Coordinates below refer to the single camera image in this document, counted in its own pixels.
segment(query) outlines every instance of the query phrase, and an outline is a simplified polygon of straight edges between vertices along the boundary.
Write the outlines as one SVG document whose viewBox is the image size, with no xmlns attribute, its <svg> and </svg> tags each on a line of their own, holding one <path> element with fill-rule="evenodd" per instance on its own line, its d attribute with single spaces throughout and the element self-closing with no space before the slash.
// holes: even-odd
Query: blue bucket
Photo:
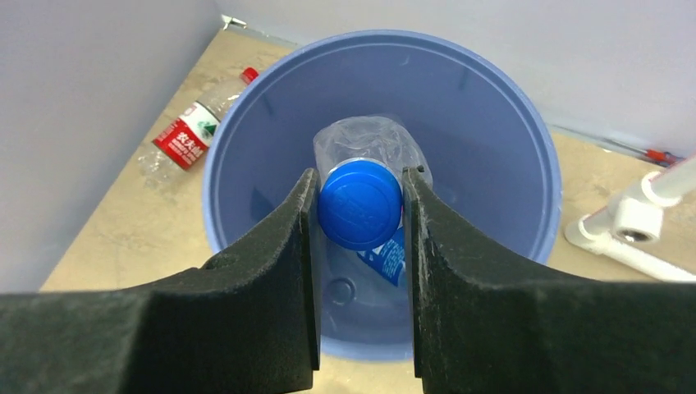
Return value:
<svg viewBox="0 0 696 394">
<path fill-rule="evenodd" d="M 561 216 L 551 136 L 520 88 L 471 51 L 424 34 L 370 30 L 298 49 L 240 96 L 204 172 L 213 252 L 242 237 L 315 167 L 312 139 L 345 117 L 398 116 L 428 159 L 434 190 L 491 238 L 545 263 Z M 322 350 L 360 360 L 412 357 L 405 291 L 343 250 L 322 266 Z"/>
</svg>

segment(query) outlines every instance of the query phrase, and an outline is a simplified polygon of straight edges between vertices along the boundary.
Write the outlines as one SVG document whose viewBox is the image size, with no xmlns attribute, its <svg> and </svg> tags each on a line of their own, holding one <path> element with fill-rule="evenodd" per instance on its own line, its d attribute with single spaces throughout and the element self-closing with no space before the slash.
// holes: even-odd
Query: blue bottle label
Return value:
<svg viewBox="0 0 696 394">
<path fill-rule="evenodd" d="M 399 276 L 404 270 L 404 227 L 399 227 L 384 245 L 366 252 L 357 252 L 358 257 L 377 271 L 392 285 L 399 286 Z"/>
</svg>

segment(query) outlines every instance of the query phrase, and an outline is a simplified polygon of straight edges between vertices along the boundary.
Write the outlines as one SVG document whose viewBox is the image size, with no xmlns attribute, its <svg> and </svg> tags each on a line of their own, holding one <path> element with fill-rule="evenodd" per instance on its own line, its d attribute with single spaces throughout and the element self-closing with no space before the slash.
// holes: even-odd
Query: clear plastic bottle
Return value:
<svg viewBox="0 0 696 394">
<path fill-rule="evenodd" d="M 423 152 L 393 117 L 349 117 L 314 137 L 321 193 L 318 219 L 330 241 L 353 250 L 394 286 L 405 285 L 401 171 L 423 166 Z"/>
<path fill-rule="evenodd" d="M 203 156 L 215 130 L 241 92 L 259 73 L 248 67 L 239 78 L 230 78 L 203 92 L 138 157 L 140 172 L 150 186 L 180 177 Z"/>
</svg>

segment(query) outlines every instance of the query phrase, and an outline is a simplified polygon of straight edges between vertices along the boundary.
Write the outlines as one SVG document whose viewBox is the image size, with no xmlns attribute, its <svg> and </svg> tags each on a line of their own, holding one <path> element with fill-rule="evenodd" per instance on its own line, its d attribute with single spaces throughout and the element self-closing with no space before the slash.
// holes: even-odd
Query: red bottle label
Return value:
<svg viewBox="0 0 696 394">
<path fill-rule="evenodd" d="M 153 144 L 179 167 L 188 170 L 208 150 L 219 124 L 204 106 L 193 103 Z"/>
</svg>

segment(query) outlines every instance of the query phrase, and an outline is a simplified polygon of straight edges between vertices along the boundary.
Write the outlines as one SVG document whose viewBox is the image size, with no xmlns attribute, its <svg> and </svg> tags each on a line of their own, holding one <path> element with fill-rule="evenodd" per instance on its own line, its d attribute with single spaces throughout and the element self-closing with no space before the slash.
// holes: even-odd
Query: white wall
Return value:
<svg viewBox="0 0 696 394">
<path fill-rule="evenodd" d="M 220 26 L 212 0 L 0 0 L 0 291 L 44 282 Z"/>
<path fill-rule="evenodd" d="M 217 0 L 300 44 L 350 30 L 417 30 L 507 72 L 547 122 L 686 154 L 696 149 L 693 0 Z"/>
</svg>

